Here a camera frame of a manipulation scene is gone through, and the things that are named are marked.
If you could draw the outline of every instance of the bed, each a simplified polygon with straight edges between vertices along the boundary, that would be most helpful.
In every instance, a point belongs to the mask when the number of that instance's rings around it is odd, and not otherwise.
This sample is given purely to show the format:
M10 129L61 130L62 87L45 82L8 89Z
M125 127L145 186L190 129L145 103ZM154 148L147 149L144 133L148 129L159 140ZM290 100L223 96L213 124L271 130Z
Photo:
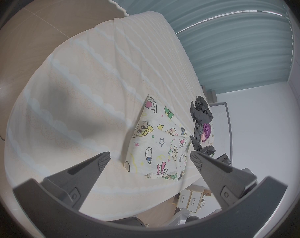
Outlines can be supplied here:
M115 18L62 43L33 74L12 109L5 141L10 185L31 177L41 181L109 151L111 160L80 212L110 221L144 212L179 193L200 178L190 160L179 182L145 179L124 167L148 95L169 105L185 129L193 131L190 104L203 91L161 14Z

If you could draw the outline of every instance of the yellow star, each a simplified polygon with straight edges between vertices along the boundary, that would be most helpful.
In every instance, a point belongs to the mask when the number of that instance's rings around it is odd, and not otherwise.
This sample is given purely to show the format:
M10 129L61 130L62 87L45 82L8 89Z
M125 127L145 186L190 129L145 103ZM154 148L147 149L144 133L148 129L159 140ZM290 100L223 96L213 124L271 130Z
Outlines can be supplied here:
M164 126L164 125L159 124L159 125L157 126L157 128L158 128L159 130L162 130L162 129L163 129L163 126Z

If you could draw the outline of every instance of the cartoon print pillowcase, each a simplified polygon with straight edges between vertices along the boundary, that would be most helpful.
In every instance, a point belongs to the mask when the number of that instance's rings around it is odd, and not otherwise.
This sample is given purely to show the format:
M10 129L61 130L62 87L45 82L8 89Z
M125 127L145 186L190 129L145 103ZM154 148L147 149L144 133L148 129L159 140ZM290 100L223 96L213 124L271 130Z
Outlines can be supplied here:
M185 174L190 135L169 107L147 97L124 166L146 178L178 181Z

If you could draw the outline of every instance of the star print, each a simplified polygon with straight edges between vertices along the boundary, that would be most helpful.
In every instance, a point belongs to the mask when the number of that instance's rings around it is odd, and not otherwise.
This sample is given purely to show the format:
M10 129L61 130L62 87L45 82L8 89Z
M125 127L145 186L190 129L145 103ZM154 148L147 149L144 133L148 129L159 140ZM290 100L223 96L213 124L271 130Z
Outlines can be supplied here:
M161 145L161 147L162 147L162 146L163 146L163 144L165 144L165 142L164 142L164 138L160 138L159 145Z
M159 124L159 125L157 126L157 128L158 128L159 130L162 130L163 127L164 127L164 125L162 125L162 124Z

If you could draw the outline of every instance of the pile of clothes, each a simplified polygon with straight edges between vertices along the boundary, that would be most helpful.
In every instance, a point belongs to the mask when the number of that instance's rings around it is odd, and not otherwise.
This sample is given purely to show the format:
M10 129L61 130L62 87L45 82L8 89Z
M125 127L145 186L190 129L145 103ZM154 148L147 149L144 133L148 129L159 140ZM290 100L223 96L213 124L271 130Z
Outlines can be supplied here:
M195 121L194 138L200 143L205 142L211 135L211 125L213 115L208 104L202 96L196 98L195 104L191 103L191 116Z

